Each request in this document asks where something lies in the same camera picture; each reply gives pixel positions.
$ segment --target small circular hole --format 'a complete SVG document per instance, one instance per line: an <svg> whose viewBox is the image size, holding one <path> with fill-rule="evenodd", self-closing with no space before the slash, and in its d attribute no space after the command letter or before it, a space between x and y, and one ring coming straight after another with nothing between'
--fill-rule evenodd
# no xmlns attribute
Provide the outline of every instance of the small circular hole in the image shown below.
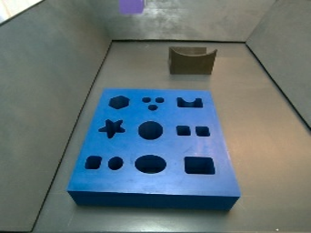
<svg viewBox="0 0 311 233"><path fill-rule="evenodd" d="M150 102L151 102L151 98L150 98L150 97L145 97L145 98L142 99L142 101L143 101L143 103L150 103Z"/></svg>
<svg viewBox="0 0 311 233"><path fill-rule="evenodd" d="M163 97L158 97L158 98L155 99L155 101L157 101L158 103L163 103L163 102L165 102L165 98L163 98Z"/></svg>
<svg viewBox="0 0 311 233"><path fill-rule="evenodd" d="M123 159L121 157L113 157L109 162L109 167L113 170L118 170L123 167Z"/></svg>
<svg viewBox="0 0 311 233"><path fill-rule="evenodd" d="M155 110L158 110L158 106L157 105L150 105L149 109L153 110L153 111L155 111Z"/></svg>
<svg viewBox="0 0 311 233"><path fill-rule="evenodd" d="M163 127L155 121L146 121L139 126L139 134L142 138L155 140L163 134Z"/></svg>
<svg viewBox="0 0 311 233"><path fill-rule="evenodd" d="M167 167L167 162L162 157L149 155L139 157L135 161L135 167L147 174L162 172Z"/></svg>

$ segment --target blue foam block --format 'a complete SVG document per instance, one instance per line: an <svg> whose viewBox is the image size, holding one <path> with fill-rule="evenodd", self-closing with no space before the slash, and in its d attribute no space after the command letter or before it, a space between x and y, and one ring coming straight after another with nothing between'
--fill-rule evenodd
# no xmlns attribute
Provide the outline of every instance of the blue foam block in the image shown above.
<svg viewBox="0 0 311 233"><path fill-rule="evenodd" d="M67 190L78 205L229 210L241 191L210 92L106 89Z"/></svg>

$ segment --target small square hole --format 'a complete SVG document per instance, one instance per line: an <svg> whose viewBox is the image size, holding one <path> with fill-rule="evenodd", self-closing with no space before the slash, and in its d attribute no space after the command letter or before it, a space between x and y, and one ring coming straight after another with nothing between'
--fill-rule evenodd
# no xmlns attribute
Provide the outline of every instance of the small square hole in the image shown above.
<svg viewBox="0 0 311 233"><path fill-rule="evenodd" d="M177 131L179 136L190 136L191 131L189 126L177 126Z"/></svg>
<svg viewBox="0 0 311 233"><path fill-rule="evenodd" d="M185 172L187 174L215 175L215 166L211 157L186 157Z"/></svg>
<svg viewBox="0 0 311 233"><path fill-rule="evenodd" d="M99 169L102 166L102 157L89 157L86 162L86 169Z"/></svg>
<svg viewBox="0 0 311 233"><path fill-rule="evenodd" d="M199 137L210 137L210 128L209 127L197 127L197 135Z"/></svg>

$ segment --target arch-shaped hole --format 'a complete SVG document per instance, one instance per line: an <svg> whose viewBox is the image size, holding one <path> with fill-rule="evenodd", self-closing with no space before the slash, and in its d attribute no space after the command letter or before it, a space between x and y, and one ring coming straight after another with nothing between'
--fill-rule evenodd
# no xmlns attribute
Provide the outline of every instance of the arch-shaped hole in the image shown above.
<svg viewBox="0 0 311 233"><path fill-rule="evenodd" d="M157 105L150 105L150 106L149 106L149 109L150 109L151 111L155 111L155 110L158 110L158 106L157 106Z"/></svg>
<svg viewBox="0 0 311 233"><path fill-rule="evenodd" d="M143 173L154 174L162 172L166 169L167 162L159 156L147 155L137 159L135 167Z"/></svg>
<svg viewBox="0 0 311 233"><path fill-rule="evenodd" d="M123 167L123 159L121 157L113 157L109 162L109 167L113 170L118 170Z"/></svg>
<svg viewBox="0 0 311 233"><path fill-rule="evenodd" d="M155 121L146 121L139 126L139 134L142 138L155 140L163 134L163 127Z"/></svg>
<svg viewBox="0 0 311 233"><path fill-rule="evenodd" d="M182 97L178 97L178 107L203 107L202 98L197 98L195 101L187 102Z"/></svg>
<svg viewBox="0 0 311 233"><path fill-rule="evenodd" d="M86 161L86 169L97 170L102 166L102 157L91 156Z"/></svg>

